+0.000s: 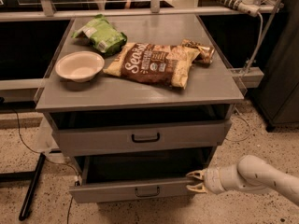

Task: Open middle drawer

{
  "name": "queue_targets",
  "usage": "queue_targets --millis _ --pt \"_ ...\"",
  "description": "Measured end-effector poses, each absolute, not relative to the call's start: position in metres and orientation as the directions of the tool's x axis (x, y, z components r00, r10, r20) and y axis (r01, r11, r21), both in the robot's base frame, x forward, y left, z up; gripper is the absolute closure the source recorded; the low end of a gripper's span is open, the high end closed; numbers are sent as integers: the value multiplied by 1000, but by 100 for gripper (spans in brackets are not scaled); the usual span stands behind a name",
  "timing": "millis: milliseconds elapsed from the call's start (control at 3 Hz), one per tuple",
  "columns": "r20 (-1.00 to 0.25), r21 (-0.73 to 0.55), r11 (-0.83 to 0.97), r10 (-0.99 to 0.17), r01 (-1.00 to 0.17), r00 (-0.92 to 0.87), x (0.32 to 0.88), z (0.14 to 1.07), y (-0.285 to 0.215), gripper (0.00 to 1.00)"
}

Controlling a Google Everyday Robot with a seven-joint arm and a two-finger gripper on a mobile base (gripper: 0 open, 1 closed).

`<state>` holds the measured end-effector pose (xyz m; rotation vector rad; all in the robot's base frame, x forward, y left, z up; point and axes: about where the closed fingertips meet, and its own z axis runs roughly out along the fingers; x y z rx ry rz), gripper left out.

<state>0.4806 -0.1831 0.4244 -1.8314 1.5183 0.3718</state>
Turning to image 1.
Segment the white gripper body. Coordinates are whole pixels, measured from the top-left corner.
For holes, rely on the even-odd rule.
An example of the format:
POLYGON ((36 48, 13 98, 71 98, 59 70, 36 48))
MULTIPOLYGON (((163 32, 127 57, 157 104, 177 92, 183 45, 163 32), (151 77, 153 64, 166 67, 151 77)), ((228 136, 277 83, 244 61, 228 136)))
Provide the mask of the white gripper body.
POLYGON ((214 194, 220 194, 238 187, 235 166, 207 168, 204 173, 204 185, 214 194))

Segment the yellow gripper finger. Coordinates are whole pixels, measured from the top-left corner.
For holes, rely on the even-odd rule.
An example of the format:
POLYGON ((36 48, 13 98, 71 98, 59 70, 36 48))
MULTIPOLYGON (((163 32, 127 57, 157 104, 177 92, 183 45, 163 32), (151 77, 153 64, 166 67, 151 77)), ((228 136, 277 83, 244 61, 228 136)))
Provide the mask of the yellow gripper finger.
POLYGON ((196 185, 187 185, 186 188, 189 191, 196 192, 196 193, 207 193, 207 189, 205 188, 203 183, 199 183, 196 185))
POLYGON ((205 179, 205 171, 204 170, 191 171, 187 173, 186 176, 203 181, 205 179))

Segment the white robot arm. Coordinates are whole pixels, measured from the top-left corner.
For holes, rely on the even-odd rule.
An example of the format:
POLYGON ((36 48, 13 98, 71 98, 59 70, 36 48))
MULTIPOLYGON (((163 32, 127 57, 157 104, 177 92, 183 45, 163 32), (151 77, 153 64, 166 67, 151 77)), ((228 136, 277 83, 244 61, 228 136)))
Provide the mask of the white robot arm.
POLYGON ((221 194, 236 190, 262 194, 274 190, 299 205, 299 178, 283 173, 253 155, 243 156, 230 166, 196 170, 186 176, 198 180, 197 184, 186 186, 192 192, 221 194))

